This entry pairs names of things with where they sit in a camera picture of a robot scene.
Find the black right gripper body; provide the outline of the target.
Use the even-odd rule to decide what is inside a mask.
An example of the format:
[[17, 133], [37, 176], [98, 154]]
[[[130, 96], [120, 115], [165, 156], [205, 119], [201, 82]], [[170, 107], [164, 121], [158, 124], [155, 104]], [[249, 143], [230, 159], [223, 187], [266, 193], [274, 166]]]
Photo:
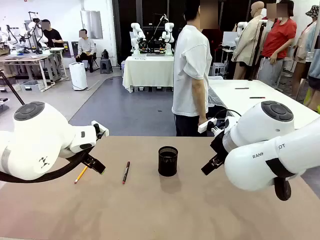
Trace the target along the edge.
[[225, 160], [227, 157], [227, 151], [223, 145], [224, 135], [224, 131], [220, 132], [210, 144], [211, 148], [216, 152], [219, 160]]

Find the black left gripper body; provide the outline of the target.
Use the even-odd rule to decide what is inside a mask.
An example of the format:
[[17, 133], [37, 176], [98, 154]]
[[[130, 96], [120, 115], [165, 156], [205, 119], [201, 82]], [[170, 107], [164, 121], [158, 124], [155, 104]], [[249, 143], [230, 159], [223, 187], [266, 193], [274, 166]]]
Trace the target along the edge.
[[94, 129], [95, 129], [95, 132], [96, 132], [96, 140], [100, 140], [103, 135], [105, 134], [105, 131], [102, 131], [101, 128], [100, 128], [100, 125], [98, 123], [95, 123], [93, 125]]

